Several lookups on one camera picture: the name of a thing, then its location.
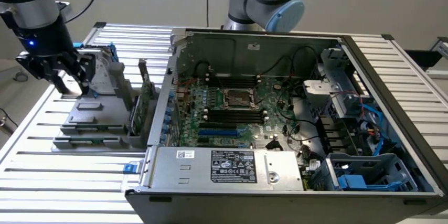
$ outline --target green circuit board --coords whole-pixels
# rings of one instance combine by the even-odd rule
[[[224,93],[232,93],[237,96],[239,93],[248,92],[248,89],[216,88],[208,87],[203,81],[196,81],[188,85],[188,96],[183,100],[180,107],[181,128],[179,146],[188,147],[228,147],[228,148],[260,148],[273,139],[273,135],[284,141],[287,137],[283,135],[283,127],[288,129],[295,125],[293,121],[281,117],[277,112],[277,101],[284,101],[288,104],[289,94],[281,90],[275,90],[275,84],[281,85],[283,81],[276,78],[263,78],[261,83],[256,85],[253,90],[255,107],[249,107],[244,99],[235,101],[227,100],[231,105],[225,104]],[[288,110],[288,105],[284,106],[281,112],[289,118],[295,118],[293,110]],[[200,123],[204,123],[204,109],[213,110],[265,110],[269,119],[264,123],[236,124],[239,132],[237,137],[207,136],[199,135]]]

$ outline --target warning label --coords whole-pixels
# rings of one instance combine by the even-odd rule
[[[253,152],[212,151],[211,180],[215,183],[256,183]]]

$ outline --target motherboard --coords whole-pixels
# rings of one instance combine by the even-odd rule
[[[288,149],[299,132],[284,78],[191,79],[177,87],[179,146]]]

